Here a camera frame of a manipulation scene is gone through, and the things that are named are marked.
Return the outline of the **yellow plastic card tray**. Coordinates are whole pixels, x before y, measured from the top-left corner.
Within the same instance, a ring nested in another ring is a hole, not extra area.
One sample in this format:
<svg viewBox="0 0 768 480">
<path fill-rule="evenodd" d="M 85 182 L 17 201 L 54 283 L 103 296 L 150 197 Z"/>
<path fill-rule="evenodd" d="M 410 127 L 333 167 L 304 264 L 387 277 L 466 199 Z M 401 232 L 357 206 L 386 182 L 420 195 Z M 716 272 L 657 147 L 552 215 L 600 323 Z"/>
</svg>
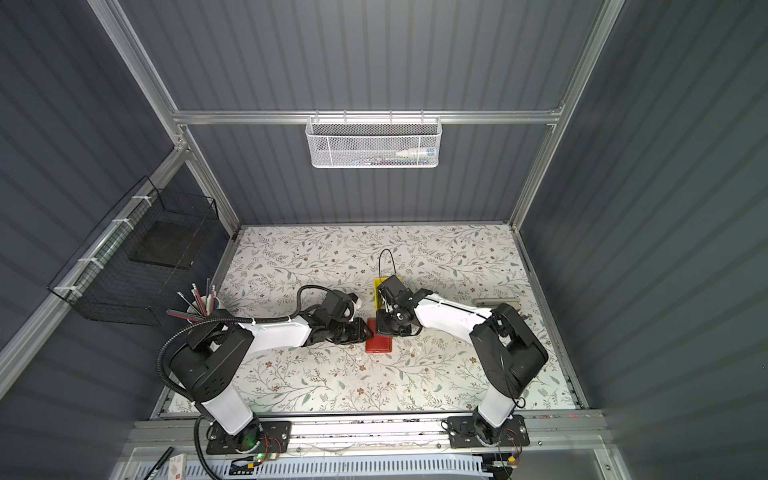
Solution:
<svg viewBox="0 0 768 480">
<path fill-rule="evenodd" d="M 381 284 L 386 280 L 385 277 L 380 277 L 374 280 L 374 304 L 375 304 L 375 310 L 379 311 L 385 308 L 385 302 L 384 299 L 379 291 L 379 287 Z"/>
</svg>

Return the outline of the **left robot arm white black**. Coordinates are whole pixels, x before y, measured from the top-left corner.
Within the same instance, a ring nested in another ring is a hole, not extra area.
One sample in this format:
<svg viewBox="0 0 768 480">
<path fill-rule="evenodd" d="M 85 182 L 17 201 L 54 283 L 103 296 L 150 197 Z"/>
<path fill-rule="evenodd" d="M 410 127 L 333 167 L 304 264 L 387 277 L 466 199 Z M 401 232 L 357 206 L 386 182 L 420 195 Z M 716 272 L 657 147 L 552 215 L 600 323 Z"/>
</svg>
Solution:
<svg viewBox="0 0 768 480">
<path fill-rule="evenodd" d="M 161 347 L 156 361 L 163 383 L 193 403 L 204 418 L 234 437 L 256 428 L 257 419 L 234 386 L 241 364 L 262 351 L 317 343 L 350 345 L 374 337 L 356 315 L 358 297 L 326 287 L 325 298 L 288 315 L 237 317 L 220 308 L 209 316 L 169 310 L 190 324 Z"/>
</svg>

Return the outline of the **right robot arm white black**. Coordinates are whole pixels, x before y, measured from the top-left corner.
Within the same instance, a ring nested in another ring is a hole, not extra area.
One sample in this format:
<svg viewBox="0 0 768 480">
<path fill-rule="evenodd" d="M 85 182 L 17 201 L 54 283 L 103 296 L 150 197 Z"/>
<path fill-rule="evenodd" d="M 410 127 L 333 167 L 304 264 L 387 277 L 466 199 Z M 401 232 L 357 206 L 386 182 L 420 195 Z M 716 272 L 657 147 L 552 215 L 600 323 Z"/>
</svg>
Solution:
<svg viewBox="0 0 768 480">
<path fill-rule="evenodd" d="M 414 292 L 395 275 L 379 279 L 375 291 L 379 335 L 409 337 L 432 329 L 473 346 L 488 382 L 475 414 L 483 427 L 501 428 L 523 391 L 549 361 L 538 336 L 507 303 L 494 308 L 464 305 L 428 289 Z"/>
</svg>

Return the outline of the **floral table mat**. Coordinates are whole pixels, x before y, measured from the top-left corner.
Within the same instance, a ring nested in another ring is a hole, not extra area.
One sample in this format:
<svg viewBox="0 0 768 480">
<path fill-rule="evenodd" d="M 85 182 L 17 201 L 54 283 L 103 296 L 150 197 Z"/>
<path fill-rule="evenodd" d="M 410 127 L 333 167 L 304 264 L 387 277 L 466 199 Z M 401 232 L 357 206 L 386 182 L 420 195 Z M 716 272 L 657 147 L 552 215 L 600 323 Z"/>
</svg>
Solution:
<svg viewBox="0 0 768 480">
<path fill-rule="evenodd" d="M 319 301 L 324 287 L 357 294 L 360 315 L 375 314 L 374 283 L 397 274 L 464 304 L 503 300 L 543 343 L 540 310 L 512 233 L 504 225 L 247 227 L 219 293 L 237 315 L 291 312 Z M 471 346 L 427 329 L 397 338 L 388 353 L 361 344 L 321 343 L 249 357 L 234 378 L 257 412 L 470 410 L 487 387 Z"/>
</svg>

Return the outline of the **beige stapler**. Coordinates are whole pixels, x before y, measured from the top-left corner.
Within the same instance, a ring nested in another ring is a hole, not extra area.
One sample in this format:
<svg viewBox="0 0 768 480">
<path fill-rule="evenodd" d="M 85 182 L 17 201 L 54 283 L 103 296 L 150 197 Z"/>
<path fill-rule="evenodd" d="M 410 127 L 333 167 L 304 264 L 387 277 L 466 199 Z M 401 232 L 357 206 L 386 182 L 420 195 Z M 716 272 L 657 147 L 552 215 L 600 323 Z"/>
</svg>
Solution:
<svg viewBox="0 0 768 480">
<path fill-rule="evenodd" d="M 521 303 L 518 298 L 475 298 L 472 305 L 478 308 L 493 309 L 502 304 L 507 304 L 516 310 L 521 309 Z"/>
</svg>

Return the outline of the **white pen cup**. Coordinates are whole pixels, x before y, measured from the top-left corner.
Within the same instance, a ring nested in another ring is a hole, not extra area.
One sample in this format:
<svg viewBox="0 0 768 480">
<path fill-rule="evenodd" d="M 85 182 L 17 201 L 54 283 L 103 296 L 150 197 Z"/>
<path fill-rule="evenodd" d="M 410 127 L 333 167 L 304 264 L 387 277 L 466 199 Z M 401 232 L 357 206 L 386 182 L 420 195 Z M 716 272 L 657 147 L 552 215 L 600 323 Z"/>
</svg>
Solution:
<svg viewBox="0 0 768 480">
<path fill-rule="evenodd" d="M 194 324 L 222 313 L 223 308 L 213 279 L 207 278 L 201 284 L 191 283 L 186 290 L 178 289 L 166 308 L 166 315 Z"/>
</svg>

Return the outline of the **white tube in basket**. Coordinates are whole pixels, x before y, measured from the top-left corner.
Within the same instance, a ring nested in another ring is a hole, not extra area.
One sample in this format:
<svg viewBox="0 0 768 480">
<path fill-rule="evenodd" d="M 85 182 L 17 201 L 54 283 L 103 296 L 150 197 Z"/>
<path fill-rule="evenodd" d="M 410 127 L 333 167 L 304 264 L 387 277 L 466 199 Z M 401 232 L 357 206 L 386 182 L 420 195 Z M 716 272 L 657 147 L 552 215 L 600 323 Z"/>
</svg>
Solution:
<svg viewBox="0 0 768 480">
<path fill-rule="evenodd" d="M 400 150 L 395 153 L 397 158 L 406 158 L 416 161 L 428 161 L 436 158 L 438 149 L 436 147 L 416 147 Z"/>
</svg>

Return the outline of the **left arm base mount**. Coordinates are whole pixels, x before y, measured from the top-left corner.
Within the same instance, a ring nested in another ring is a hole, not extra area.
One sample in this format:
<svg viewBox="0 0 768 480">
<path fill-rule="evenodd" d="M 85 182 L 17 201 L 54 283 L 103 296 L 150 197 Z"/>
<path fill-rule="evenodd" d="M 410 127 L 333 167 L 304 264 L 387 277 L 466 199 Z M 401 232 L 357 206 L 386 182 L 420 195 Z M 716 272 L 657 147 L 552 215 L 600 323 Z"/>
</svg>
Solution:
<svg viewBox="0 0 768 480">
<path fill-rule="evenodd" d="M 288 421 L 250 422 L 240 433 L 228 434 L 218 423 L 205 434 L 208 455 L 282 454 L 287 451 L 292 430 Z"/>
</svg>

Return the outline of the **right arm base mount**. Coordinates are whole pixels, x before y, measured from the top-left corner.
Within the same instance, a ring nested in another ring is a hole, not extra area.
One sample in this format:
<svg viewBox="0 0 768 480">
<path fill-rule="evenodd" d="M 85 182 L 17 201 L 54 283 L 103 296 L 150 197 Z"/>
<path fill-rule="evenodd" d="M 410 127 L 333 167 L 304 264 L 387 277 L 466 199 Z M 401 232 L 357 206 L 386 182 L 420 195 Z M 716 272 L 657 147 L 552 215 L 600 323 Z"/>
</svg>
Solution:
<svg viewBox="0 0 768 480">
<path fill-rule="evenodd" d="M 530 445 L 528 429 L 520 415 L 507 417 L 499 427 L 493 427 L 476 415 L 450 416 L 441 421 L 441 428 L 448 435 L 450 446 L 454 449 L 522 448 Z"/>
</svg>

